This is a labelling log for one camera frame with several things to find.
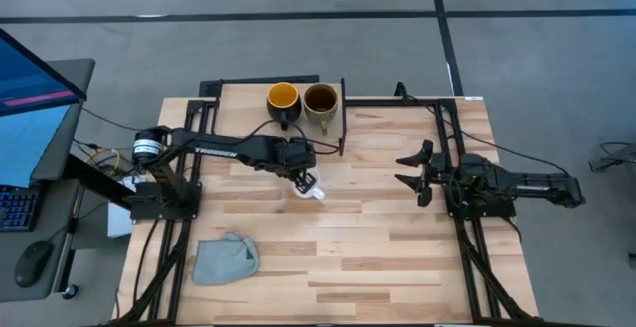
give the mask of gray towel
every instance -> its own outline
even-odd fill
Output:
[[[260,267],[256,245],[250,237],[227,232],[217,241],[199,241],[192,282],[219,285],[254,275]]]

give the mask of computer monitor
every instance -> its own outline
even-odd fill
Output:
[[[0,29],[0,116],[80,100],[84,92]]]

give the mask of keyboard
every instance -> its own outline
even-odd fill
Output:
[[[27,232],[33,229],[40,208],[40,187],[0,186],[0,232]]]

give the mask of gray floor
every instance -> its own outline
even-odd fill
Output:
[[[636,0],[445,0],[447,10],[636,8]],[[0,0],[0,16],[74,16],[433,8],[432,0]],[[517,204],[540,313],[553,321],[631,326],[636,320],[636,181],[630,167],[592,174],[598,143],[636,141],[636,18],[452,19],[466,95],[484,96],[497,142],[557,162],[588,203]],[[434,19],[5,25],[45,59],[93,57],[87,106],[118,122],[153,124],[161,100],[198,82],[287,74],[347,79],[349,93],[450,94]],[[78,139],[127,146],[131,134],[90,116]],[[550,171],[501,154],[511,170]],[[107,320],[125,242],[82,251],[70,302],[0,304],[0,325],[76,326]]]

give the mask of black mouse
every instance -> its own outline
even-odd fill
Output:
[[[38,282],[51,251],[53,244],[48,241],[36,241],[24,250],[16,265],[15,280],[18,286],[27,288]]]

